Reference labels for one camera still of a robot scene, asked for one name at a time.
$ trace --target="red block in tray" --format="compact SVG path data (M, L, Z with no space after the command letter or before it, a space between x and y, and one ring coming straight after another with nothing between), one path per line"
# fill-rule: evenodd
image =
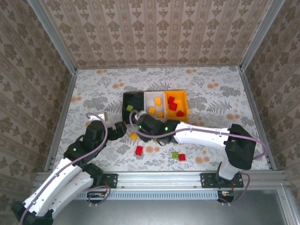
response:
M174 98L174 97L172 97L172 96L170 96L170 97L169 97L169 99L168 99L168 104L171 104L171 103L173 103L173 102L174 102L174 100L175 100L175 98Z
M179 159L179 161L185 161L186 160L186 155L185 154L179 154L178 159Z
M184 112L179 110L177 113L176 113L176 116L178 117L183 117L184 116Z
M176 109L177 109L177 104L176 104L176 103L171 103L171 104L169 104L169 109L170 109L170 110L173 110L173 111L176 111Z
M136 150L135 150L135 154L136 154L137 156L141 156L142 153L143 153L143 147L142 147L142 146L137 146L137 147L136 147Z

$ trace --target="small block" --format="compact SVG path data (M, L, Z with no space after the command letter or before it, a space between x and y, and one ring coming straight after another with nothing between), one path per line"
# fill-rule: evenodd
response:
M181 111L181 110L179 110L179 111L176 113L176 116L182 117L182 116L184 116L184 112Z
M173 103L173 102L174 102L174 100L175 100L175 98L174 98L174 97L172 97L172 96L170 96L170 97L169 97L169 99L168 99L168 104L171 104L171 103Z
M132 106L132 105L127 105L126 110L127 110L128 112L131 112L131 111L133 110L133 106Z
M179 158L179 154L178 154L177 151L173 151L173 152L172 152L172 158L173 158L173 159L178 159L178 158Z
M156 106L161 105L160 97L156 97L156 98L155 98L155 105L156 105Z
M142 153L143 153L143 147L142 147L142 146L137 146L137 147L136 147L136 150L135 150L135 154L136 154L137 156L141 156Z
M129 135L129 137L132 139L132 140L136 140L137 139L137 134L136 133L131 133L130 135Z
M186 160L186 155L185 154L179 154L178 155L179 161L185 161Z
M173 110L173 111L176 111L176 109L177 109L177 104L176 104L176 103L171 103L171 104L169 104L169 109L170 109L170 110Z
M157 117L158 118L163 118L164 117L164 112L158 112Z
M155 107L153 107L153 106L149 107L148 114L149 114L150 116L154 116L154 113L155 113Z

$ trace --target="green cube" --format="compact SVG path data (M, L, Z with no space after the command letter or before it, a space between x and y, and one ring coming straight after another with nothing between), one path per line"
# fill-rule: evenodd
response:
M173 159L178 159L179 158L179 153L177 151L172 152L172 158Z
M128 112L131 112L131 111L133 110L133 106L132 106L132 105L127 105L126 110L127 110Z

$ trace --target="floral tablecloth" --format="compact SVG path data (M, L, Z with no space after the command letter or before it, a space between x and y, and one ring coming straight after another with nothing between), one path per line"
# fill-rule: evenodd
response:
M189 123L227 128L241 124L258 137L249 103L237 67L170 67L105 70L78 70L55 165L67 147L85 133L87 112L107 112L107 124L122 121L122 96L126 91L186 90ZM201 171L216 170L226 153L195 144L169 144L133 141L127 134L107 146L92 160L104 171ZM137 145L144 147L135 155ZM172 152L186 154L186 161L172 159ZM262 152L256 146L255 154ZM256 160L252 169L268 169L266 158Z

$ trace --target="wall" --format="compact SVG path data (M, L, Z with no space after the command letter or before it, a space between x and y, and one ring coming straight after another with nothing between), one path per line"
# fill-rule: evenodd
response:
M42 0L77 68L238 65L270 0Z
M44 170L69 79L29 4L0 1L0 224Z
M286 0L246 70L278 169L300 209L300 1Z

